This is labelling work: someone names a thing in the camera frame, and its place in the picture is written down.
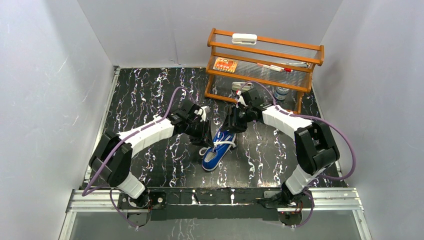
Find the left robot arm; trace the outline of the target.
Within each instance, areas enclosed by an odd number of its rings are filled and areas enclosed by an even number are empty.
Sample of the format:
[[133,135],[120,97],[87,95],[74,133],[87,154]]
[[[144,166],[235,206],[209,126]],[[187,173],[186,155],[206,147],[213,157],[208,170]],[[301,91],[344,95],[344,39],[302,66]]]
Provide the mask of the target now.
[[188,135],[193,145],[212,147],[209,112],[209,106],[185,99],[164,116],[157,116],[140,127],[120,133],[105,132],[89,160],[94,176],[88,185],[101,178],[107,186],[127,194],[135,207],[144,208],[150,198],[147,187],[130,172],[133,157],[151,145],[181,134]]

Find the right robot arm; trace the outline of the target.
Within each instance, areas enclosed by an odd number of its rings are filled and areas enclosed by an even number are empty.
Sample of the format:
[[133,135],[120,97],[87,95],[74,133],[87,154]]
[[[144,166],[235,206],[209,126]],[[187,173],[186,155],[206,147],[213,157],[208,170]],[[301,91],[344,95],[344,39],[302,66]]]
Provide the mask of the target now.
[[240,93],[236,104],[227,110],[222,128],[231,134],[243,133],[250,122],[274,127],[294,141],[297,166],[278,195],[288,207],[295,207],[306,187],[340,158],[328,124],[295,116],[260,97],[255,88]]

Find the white shoelace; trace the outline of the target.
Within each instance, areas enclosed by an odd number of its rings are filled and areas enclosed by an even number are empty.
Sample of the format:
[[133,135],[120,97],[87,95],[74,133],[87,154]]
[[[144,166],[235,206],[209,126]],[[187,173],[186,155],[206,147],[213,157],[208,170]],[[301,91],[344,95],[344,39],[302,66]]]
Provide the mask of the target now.
[[235,148],[236,134],[218,130],[213,138],[213,147],[202,147],[198,153],[204,159],[222,157],[228,149]]

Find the blue canvas sneaker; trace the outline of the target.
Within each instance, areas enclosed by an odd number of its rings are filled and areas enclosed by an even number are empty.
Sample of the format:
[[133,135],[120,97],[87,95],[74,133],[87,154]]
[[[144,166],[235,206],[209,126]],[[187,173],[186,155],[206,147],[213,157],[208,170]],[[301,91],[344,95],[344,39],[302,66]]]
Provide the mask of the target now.
[[198,152],[202,156],[201,166],[208,172],[216,169],[225,154],[237,147],[237,135],[219,129],[213,138],[213,144],[213,147],[202,147]]

